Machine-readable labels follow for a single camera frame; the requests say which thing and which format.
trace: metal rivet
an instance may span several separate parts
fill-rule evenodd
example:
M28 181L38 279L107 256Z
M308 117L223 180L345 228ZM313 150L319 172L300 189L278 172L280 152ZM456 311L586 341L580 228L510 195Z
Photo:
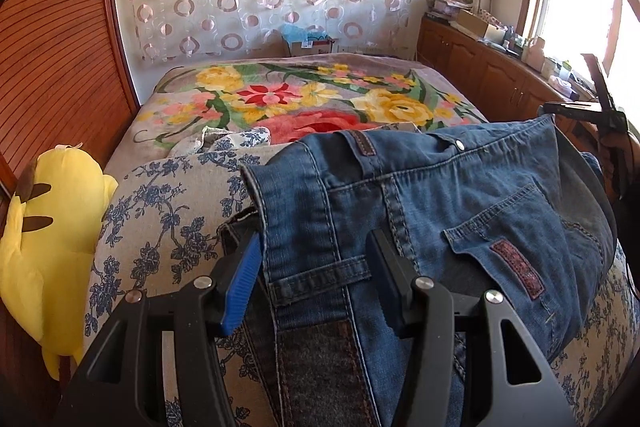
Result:
M204 290L204 288L208 288L212 284L213 281L211 280L211 277L207 277L206 275L202 275L193 281L193 285L201 290Z
M135 304L136 302L140 302L142 299L142 292L140 290L131 290L130 292L127 292L124 299L128 303Z
M433 279L431 277L418 277L415 280L415 286L420 290L430 290L433 288Z
M504 300L504 297L500 292L498 292L498 290L489 290L488 292L485 292L484 298L491 302L491 304L500 304Z

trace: pikachu plush toy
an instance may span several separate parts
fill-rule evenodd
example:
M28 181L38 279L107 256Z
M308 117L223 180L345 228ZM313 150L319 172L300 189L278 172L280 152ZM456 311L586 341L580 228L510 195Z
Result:
M82 358L87 286L102 216L118 184L78 148L41 154L18 180L0 239L0 296L41 346L52 378Z

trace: box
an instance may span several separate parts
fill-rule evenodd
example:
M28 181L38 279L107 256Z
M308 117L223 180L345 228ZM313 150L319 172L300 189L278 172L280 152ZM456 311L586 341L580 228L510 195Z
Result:
M322 55L327 53L337 53L335 40L307 42L286 42L289 50L289 57L306 57L307 55Z
M483 21L472 13L460 10L456 23L473 35L485 38L496 44L502 44L504 40L505 31L503 29Z

